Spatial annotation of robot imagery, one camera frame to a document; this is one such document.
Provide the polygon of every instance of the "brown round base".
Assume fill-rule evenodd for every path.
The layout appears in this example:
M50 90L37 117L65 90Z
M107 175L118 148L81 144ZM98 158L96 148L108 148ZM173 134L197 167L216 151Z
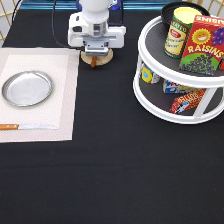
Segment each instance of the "brown round base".
M91 65L92 56L86 56L85 52L82 51L81 58L84 62ZM113 58L113 51L112 51L112 49L110 49L107 56L97 56L96 65L97 66L104 65L104 64L108 63L109 61L111 61L112 58Z

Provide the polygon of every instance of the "utensil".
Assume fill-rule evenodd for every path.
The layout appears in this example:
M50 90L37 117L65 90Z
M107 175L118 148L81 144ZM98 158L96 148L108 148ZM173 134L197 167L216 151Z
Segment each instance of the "utensil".
M168 31L170 28L171 20L173 18L174 10L179 7L191 7L197 9L204 16L210 16L210 13L200 5L191 2L171 2L165 5L161 10L162 22Z
M0 130L22 130L22 129L57 129L53 125L36 124L0 124Z
M35 105L45 100L53 90L53 81L44 72L25 71L9 78L2 87L4 99L19 107Z

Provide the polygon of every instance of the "wooden handle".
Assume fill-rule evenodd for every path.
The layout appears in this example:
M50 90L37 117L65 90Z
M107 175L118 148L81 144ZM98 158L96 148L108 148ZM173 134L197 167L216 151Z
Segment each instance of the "wooden handle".
M96 60L97 60L97 56L93 56L92 57L92 62L91 62L91 67L95 68L96 67Z
M0 124L0 130L17 130L18 124Z

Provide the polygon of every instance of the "green can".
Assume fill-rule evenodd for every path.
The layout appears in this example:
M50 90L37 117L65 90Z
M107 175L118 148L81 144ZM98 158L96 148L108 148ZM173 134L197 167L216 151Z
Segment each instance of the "green can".
M180 7L174 11L165 43L167 55L173 58L182 57L196 15L201 15L201 13L190 7Z

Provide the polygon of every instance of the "knife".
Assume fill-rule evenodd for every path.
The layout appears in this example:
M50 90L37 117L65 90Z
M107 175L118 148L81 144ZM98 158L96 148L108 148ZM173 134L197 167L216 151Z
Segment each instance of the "knife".
M0 124L0 130L22 130L22 129L57 129L53 125L36 124Z

